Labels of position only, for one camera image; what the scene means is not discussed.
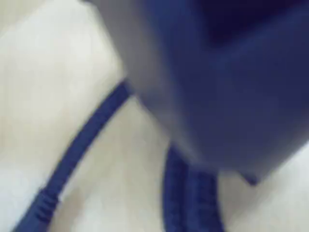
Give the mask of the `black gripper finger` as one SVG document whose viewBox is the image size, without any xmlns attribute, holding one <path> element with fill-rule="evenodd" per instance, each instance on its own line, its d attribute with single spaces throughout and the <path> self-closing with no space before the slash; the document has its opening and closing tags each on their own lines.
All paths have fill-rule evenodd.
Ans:
<svg viewBox="0 0 309 232">
<path fill-rule="evenodd" d="M 306 0 L 94 0 L 141 103 L 204 170 L 261 180 L 309 141 Z"/>
</svg>

